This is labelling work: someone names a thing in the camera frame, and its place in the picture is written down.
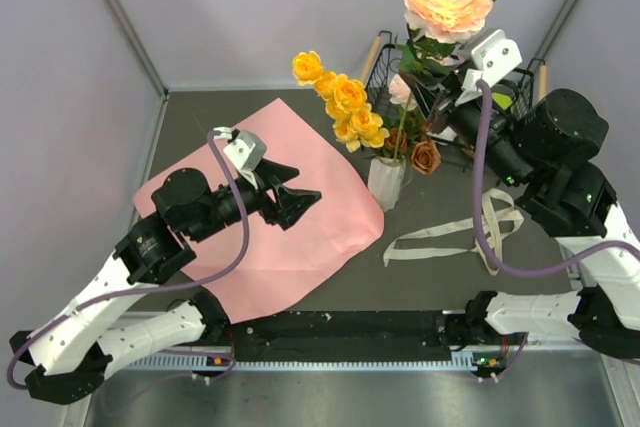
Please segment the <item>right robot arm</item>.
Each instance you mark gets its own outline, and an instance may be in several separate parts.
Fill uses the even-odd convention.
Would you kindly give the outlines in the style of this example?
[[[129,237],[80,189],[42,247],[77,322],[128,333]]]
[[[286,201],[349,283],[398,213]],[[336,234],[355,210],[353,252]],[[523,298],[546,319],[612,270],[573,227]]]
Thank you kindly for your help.
[[[522,187],[518,207],[568,250],[563,266],[580,264],[593,280],[557,296],[480,293],[466,308],[469,335],[481,343],[499,334],[564,335],[600,354],[637,362],[639,242],[615,189],[593,163],[608,123],[583,95],[566,88],[517,117],[494,102],[485,81],[464,91],[455,75],[436,85],[415,74],[404,80],[424,116],[471,147],[474,202],[482,200],[486,171]]]

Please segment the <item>light pink flower stem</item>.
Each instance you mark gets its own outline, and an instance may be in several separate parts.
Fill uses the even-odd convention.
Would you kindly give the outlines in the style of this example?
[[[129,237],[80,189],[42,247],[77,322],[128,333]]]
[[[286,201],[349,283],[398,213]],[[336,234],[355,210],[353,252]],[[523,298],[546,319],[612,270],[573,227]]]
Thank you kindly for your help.
[[[395,74],[388,85],[390,102],[406,111],[413,111],[418,104],[411,89],[399,74]]]

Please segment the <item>pink wrapping paper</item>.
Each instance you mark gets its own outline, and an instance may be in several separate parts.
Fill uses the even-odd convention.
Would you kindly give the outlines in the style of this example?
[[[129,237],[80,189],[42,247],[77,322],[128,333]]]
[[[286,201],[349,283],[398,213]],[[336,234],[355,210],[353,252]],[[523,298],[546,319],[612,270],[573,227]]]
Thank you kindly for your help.
[[[383,234],[384,214],[361,175],[320,133],[326,116],[305,120],[280,99],[212,96],[208,102],[168,110],[151,177],[134,196],[139,214],[153,211],[152,193],[180,167],[202,171],[213,188],[225,183],[206,134],[219,126],[246,129],[265,142],[267,159],[299,169],[291,187],[318,190],[322,198],[286,231],[251,215],[243,262],[207,286],[230,320],[240,323],[293,307],[381,309],[374,284],[382,262],[370,248]]]

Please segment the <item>brown flower stem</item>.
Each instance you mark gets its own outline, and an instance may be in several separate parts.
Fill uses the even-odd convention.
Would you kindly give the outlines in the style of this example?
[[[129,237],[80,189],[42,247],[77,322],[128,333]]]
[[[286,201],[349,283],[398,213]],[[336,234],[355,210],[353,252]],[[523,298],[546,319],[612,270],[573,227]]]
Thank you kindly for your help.
[[[436,142],[429,136],[431,125],[405,125],[394,127],[383,144],[383,152],[390,158],[406,160],[421,174],[432,174],[441,165],[442,158]]]

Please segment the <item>cream ribbon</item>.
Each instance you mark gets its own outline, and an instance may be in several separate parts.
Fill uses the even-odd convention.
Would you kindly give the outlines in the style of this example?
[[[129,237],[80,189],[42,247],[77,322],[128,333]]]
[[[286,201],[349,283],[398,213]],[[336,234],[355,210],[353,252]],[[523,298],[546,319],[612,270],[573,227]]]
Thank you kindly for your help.
[[[513,197],[503,190],[492,188],[482,195],[481,230],[491,251],[504,259],[506,239],[520,230],[523,214],[516,208]],[[382,262],[427,260],[461,254],[477,255],[491,276],[498,274],[479,246],[471,217],[422,228],[394,239],[385,249]]]

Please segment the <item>yellow flower stem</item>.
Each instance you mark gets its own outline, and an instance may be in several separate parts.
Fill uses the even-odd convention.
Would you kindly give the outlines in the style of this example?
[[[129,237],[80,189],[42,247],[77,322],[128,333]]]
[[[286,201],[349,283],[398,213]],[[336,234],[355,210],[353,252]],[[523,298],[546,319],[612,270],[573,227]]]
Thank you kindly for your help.
[[[292,75],[299,86],[311,86],[324,100],[335,138],[350,153],[384,146],[390,133],[382,117],[373,112],[362,82],[326,70],[315,51],[300,52],[292,59]]]

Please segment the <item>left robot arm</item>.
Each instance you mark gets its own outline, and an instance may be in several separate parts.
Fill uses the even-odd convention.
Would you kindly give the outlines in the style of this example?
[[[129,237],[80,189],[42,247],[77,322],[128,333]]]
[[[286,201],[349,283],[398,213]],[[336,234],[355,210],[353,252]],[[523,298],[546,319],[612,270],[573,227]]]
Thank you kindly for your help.
[[[201,291],[168,312],[117,328],[114,323],[147,295],[177,292],[167,282],[197,255],[191,245],[257,212],[268,225],[287,230],[322,198],[290,189],[298,169],[263,161],[257,182],[238,177],[211,190],[194,168],[172,172],[152,195],[155,210],[120,240],[93,280],[43,327],[10,339],[6,377],[37,400],[69,405],[95,392],[129,364],[181,344],[220,341],[230,319],[220,301]]]

